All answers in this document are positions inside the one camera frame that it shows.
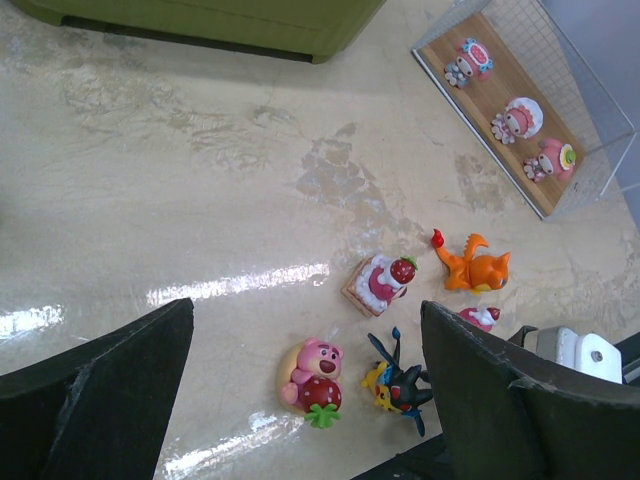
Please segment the white cream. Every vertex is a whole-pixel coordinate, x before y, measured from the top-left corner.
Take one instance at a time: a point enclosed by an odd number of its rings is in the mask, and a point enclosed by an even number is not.
[[[400,290],[403,285],[399,283],[393,276],[391,275],[391,265],[393,264],[393,260],[388,257],[384,257],[387,261],[386,265],[384,265],[384,271],[378,275],[378,283],[380,285],[389,285],[394,290]]]
[[[378,267],[384,267],[385,264],[391,264],[392,260],[389,257],[385,257],[382,254],[378,254],[371,259],[371,262],[367,264],[356,278],[356,293],[366,306],[371,308],[376,313],[384,312],[389,304],[385,300],[380,300],[376,297],[369,288],[369,279],[373,270]]]
[[[486,308],[479,308],[476,312],[469,312],[469,316],[475,318],[480,325],[485,327],[495,325],[496,321],[491,316],[491,313]]]

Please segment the lotso bear figure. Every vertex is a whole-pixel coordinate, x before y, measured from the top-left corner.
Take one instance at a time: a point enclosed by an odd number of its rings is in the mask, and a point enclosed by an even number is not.
[[[560,181],[569,181],[576,165],[576,152],[573,147],[555,138],[547,138],[539,145],[541,150],[538,156],[524,162],[527,178],[539,183],[547,175],[553,175]]]
[[[304,415],[312,427],[328,428],[342,404],[341,348],[309,338],[291,348],[280,362],[276,388],[281,403]]]
[[[444,68],[444,78],[449,85],[462,88],[473,77],[481,82],[489,79],[493,70],[493,60],[487,47],[475,38],[467,38],[456,45],[456,51],[458,56],[455,61]]]

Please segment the wire mesh cage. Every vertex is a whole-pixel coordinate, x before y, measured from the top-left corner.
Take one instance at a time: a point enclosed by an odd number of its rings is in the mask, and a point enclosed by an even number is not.
[[[451,87],[443,75],[443,63],[448,61],[443,59],[453,52],[449,45],[461,36],[481,42],[490,37],[493,45],[504,47],[509,54],[503,55],[500,62],[494,59],[494,76],[521,72],[530,90],[544,97],[545,105],[551,106],[549,109],[580,144],[582,158],[569,182],[539,187],[527,181],[521,171],[526,153],[505,158],[500,153],[505,150],[496,145],[499,142],[483,134],[481,127],[489,119],[479,118],[473,95],[484,95],[486,87],[462,93]],[[615,173],[635,140],[634,126],[539,0],[456,0],[413,53],[542,218],[555,217],[622,191]],[[548,112],[544,113],[546,124]],[[527,153],[532,148],[537,147],[524,146],[529,149]]]

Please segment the white toy figure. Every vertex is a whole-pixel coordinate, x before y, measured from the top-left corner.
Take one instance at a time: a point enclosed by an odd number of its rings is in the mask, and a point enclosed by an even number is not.
[[[527,97],[513,98],[507,103],[504,114],[493,119],[491,132],[504,145],[516,141],[516,137],[531,138],[542,128],[544,115],[538,102]]]

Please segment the green sofa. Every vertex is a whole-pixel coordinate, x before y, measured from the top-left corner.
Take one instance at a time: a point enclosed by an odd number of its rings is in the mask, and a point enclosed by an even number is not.
[[[385,0],[10,0],[54,25],[65,17],[311,55],[344,50]]]

